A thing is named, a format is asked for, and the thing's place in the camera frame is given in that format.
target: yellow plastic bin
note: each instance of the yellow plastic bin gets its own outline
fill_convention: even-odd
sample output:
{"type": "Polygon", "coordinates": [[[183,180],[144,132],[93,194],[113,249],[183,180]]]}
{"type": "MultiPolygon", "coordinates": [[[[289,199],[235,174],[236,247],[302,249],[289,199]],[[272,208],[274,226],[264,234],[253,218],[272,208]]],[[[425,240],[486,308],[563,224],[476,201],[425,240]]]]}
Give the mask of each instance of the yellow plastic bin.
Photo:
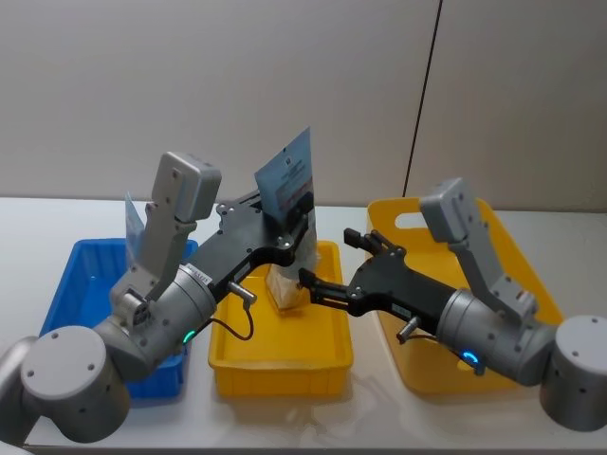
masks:
{"type": "MultiPolygon", "coordinates": [[[[318,242],[318,251],[317,275],[341,282],[338,246],[318,242]]],[[[251,306],[253,338],[241,341],[212,327],[209,364],[217,390],[224,396],[340,394],[353,361],[348,315],[309,303],[279,312],[267,292],[268,270],[259,267],[242,283],[257,295],[251,306]]],[[[240,333],[248,331],[242,301],[233,295],[219,304],[215,317],[240,333]]]]}
{"type": "MultiPolygon", "coordinates": [[[[559,308],[499,218],[485,201],[479,199],[477,203],[481,217],[488,222],[489,237],[505,272],[535,294],[540,305],[538,320],[561,323],[559,308]]],[[[396,218],[403,213],[419,213],[419,199],[375,201],[368,207],[369,228],[377,229],[391,242],[403,246],[407,250],[405,262],[408,267],[454,288],[469,288],[457,258],[447,244],[437,244],[425,227],[402,229],[396,226],[396,218]]],[[[377,313],[400,377],[410,390],[420,394],[453,394],[516,387],[514,382],[494,372],[475,375],[472,368],[432,340],[417,338],[400,345],[395,335],[403,326],[402,320],[377,313]]]]}

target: blue plastic bin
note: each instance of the blue plastic bin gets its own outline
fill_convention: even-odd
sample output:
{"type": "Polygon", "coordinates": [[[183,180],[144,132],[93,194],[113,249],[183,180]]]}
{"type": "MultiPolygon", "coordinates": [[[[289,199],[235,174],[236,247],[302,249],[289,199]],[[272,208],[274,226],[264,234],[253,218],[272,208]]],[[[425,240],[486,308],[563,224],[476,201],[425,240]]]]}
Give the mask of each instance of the blue plastic bin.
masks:
{"type": "MultiPolygon", "coordinates": [[[[188,241],[184,257],[197,248],[188,241]]],[[[111,312],[110,289],[126,271],[124,239],[80,240],[72,248],[40,336],[66,325],[95,327],[111,312]]],[[[141,382],[127,383],[131,398],[178,396],[187,352],[167,358],[141,382]]]]}

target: table surface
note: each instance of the table surface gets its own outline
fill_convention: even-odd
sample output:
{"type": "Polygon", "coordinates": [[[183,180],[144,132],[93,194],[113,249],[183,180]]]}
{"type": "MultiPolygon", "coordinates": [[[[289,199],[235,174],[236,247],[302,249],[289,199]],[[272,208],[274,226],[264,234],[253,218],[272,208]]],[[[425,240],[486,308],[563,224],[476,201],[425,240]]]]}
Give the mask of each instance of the table surface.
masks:
{"type": "MultiPolygon", "coordinates": [[[[137,204],[142,212],[142,205],[137,204]]],[[[37,334],[73,244],[124,235],[124,205],[116,201],[0,198],[0,352],[37,334]]],[[[566,316],[607,316],[607,215],[498,212],[566,316]]],[[[203,242],[218,217],[199,223],[203,242]]],[[[320,239],[340,246],[349,281],[364,259],[342,242],[344,228],[366,230],[366,209],[317,208],[320,239]]],[[[110,437],[85,447],[399,447],[606,448],[607,428],[576,433],[542,411],[538,390],[424,400],[400,381],[376,315],[350,318],[355,362],[339,401],[217,396],[207,363],[210,332],[193,342],[184,393],[173,402],[131,409],[110,437]]],[[[78,446],[46,418],[28,437],[32,446],[78,446]]]]}

